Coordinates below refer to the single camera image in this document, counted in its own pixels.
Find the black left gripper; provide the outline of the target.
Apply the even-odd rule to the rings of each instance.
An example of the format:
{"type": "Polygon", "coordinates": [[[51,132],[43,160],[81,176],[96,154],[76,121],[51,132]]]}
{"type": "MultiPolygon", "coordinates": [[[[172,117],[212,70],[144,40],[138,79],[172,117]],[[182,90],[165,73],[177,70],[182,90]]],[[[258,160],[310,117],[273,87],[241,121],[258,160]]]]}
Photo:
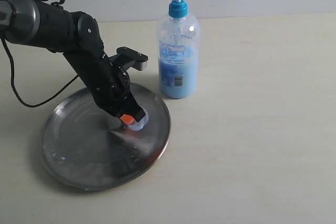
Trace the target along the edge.
{"type": "Polygon", "coordinates": [[[98,60],[89,77],[89,90],[96,105],[125,125],[146,118],[146,109],[137,103],[130,84],[127,70],[111,60],[98,60]]]}

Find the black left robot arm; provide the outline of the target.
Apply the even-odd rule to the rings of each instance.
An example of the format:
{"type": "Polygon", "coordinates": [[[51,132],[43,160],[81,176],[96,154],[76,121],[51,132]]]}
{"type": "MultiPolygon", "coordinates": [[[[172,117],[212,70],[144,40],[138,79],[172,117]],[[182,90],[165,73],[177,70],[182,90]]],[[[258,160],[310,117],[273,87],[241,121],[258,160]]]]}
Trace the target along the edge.
{"type": "Polygon", "coordinates": [[[143,70],[148,57],[128,47],[108,57],[92,16],[43,0],[1,0],[1,39],[62,53],[99,108],[119,119],[145,117],[130,91],[127,70],[143,70]]]}

